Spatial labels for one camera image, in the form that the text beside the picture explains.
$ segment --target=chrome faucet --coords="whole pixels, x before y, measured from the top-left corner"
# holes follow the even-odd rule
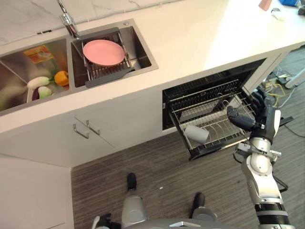
[[[66,11],[65,7],[63,6],[63,4],[60,0],[57,0],[57,2],[63,12],[63,14],[61,15],[61,20],[62,20],[64,26],[68,30],[71,37],[78,39],[80,37],[80,35],[77,31],[76,24],[75,24],[72,16]]]

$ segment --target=cabinet handle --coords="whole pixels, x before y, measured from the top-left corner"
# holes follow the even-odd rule
[[[100,130],[95,130],[93,129],[90,125],[89,125],[89,120],[86,120],[86,125],[89,129],[91,129],[94,133],[96,133],[97,135],[101,135],[101,131]]]
[[[76,129],[76,124],[73,124],[73,129],[76,133],[78,133],[79,135],[83,136],[84,138],[87,138],[89,139],[89,133],[86,133],[86,134],[83,134],[81,132],[79,132],[77,129]]]

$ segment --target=marble backsplash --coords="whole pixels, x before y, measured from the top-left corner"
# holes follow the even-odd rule
[[[76,23],[177,0],[61,0]],[[0,0],[0,45],[62,27],[57,0]]]

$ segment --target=dishwasher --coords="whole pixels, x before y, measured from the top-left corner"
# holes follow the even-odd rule
[[[254,118],[251,94],[244,84],[265,59],[163,90],[163,130],[176,127],[190,154],[189,160],[233,146],[249,136],[227,118],[227,106]],[[208,131],[204,144],[185,134],[192,125]]]

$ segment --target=white countertop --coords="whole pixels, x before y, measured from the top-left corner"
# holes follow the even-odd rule
[[[305,17],[273,0],[278,21],[256,0],[185,0],[78,25],[79,31],[133,18],[159,69],[0,117],[0,133],[87,105],[152,88],[227,63],[305,43]],[[65,29],[0,46],[0,55],[63,36]]]

